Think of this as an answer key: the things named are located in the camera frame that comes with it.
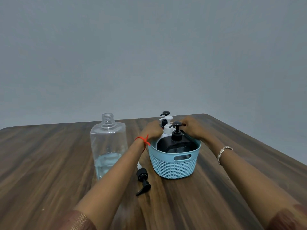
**basket handle hole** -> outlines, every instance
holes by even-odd
[[[191,154],[175,156],[174,161],[183,161],[191,158]]]

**wooden table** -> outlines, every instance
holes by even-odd
[[[307,205],[307,166],[206,114],[194,115],[225,145]],[[126,124],[128,145],[149,121]],[[99,122],[9,127],[0,131],[0,229],[50,229],[95,184],[89,133]],[[262,229],[227,174],[203,144],[194,173],[167,180],[140,158],[151,190],[139,197],[136,175],[111,229]]]

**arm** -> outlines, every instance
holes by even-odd
[[[220,150],[225,146],[219,139],[201,127],[192,117],[185,118],[182,123],[183,131],[196,139],[200,139],[216,157],[218,156]],[[294,222],[301,224],[301,226],[307,226],[307,216],[300,211],[304,207],[299,205],[294,198],[267,176],[240,158],[234,151],[225,150],[220,162],[264,228],[296,229],[285,228],[296,226],[293,224]],[[279,218],[284,217],[287,218],[287,221],[292,219],[293,223],[280,225]]]
[[[162,133],[159,122],[153,121],[143,129],[140,136],[146,138],[148,134],[150,142],[153,138],[161,136]],[[80,200],[74,211],[84,216],[82,220],[90,221],[97,230],[109,228],[143,150],[144,141],[136,139],[114,166]],[[82,226],[74,229],[95,228]]]

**bottle mouth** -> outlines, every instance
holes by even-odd
[[[115,126],[115,120],[112,113],[104,113],[101,116],[102,122],[101,127],[102,128],[111,128]]]

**transparent bottle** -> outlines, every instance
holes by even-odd
[[[115,122],[113,114],[102,115],[102,122],[90,132],[96,175],[99,180],[127,151],[126,126]]]

